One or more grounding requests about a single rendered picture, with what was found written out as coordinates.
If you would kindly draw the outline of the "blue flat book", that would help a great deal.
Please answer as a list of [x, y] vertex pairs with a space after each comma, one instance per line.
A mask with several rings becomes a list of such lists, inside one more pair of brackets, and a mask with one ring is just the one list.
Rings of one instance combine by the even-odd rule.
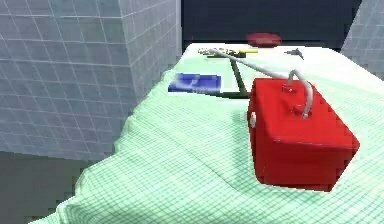
[[204, 75], [198, 73], [177, 73], [169, 84], [169, 92], [185, 93], [219, 93], [221, 77], [218, 75]]

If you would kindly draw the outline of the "green checked bed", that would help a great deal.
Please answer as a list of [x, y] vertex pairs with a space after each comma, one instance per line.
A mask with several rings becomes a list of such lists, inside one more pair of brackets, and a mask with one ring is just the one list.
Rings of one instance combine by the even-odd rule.
[[[296, 48], [304, 60], [284, 53]], [[259, 183], [246, 102], [171, 94], [166, 72], [127, 119], [114, 154], [30, 224], [384, 224], [384, 81], [321, 47], [262, 49], [248, 62], [281, 74], [301, 69], [358, 137], [330, 192]]]

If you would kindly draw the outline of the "dark thin bent bar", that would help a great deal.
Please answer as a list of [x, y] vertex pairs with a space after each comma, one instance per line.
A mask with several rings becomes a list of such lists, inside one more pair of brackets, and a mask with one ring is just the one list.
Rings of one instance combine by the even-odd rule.
[[231, 68], [236, 79], [238, 91], [237, 92], [220, 92], [217, 94], [218, 97], [227, 99], [248, 99], [249, 93], [245, 87], [242, 76], [240, 74], [237, 63], [234, 60], [230, 61]]

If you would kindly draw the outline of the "grey speckled flat thing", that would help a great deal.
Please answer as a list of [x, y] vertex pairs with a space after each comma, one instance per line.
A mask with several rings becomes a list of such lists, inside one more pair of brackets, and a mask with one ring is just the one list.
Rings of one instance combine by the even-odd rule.
[[239, 52], [235, 50], [230, 50], [226, 48], [200, 48], [198, 50], [199, 54], [205, 55], [205, 56], [213, 56], [213, 57], [219, 57], [223, 54], [230, 55], [230, 56], [238, 56]]

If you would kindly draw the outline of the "dark red round cushion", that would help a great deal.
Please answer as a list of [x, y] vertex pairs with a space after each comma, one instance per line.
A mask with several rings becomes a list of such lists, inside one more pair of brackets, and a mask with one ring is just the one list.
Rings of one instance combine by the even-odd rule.
[[259, 48], [273, 48], [281, 44], [281, 38], [272, 33], [252, 33], [246, 39], [250, 46]]

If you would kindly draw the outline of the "small grey pointed thing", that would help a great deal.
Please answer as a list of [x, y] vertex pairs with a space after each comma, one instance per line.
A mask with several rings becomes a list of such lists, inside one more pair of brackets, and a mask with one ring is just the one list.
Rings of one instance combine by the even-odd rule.
[[285, 51], [284, 53], [285, 54], [289, 54], [289, 55], [293, 55], [293, 56], [299, 56], [302, 60], [304, 60], [304, 56], [303, 56], [302, 52], [298, 48], [293, 49], [293, 50]]

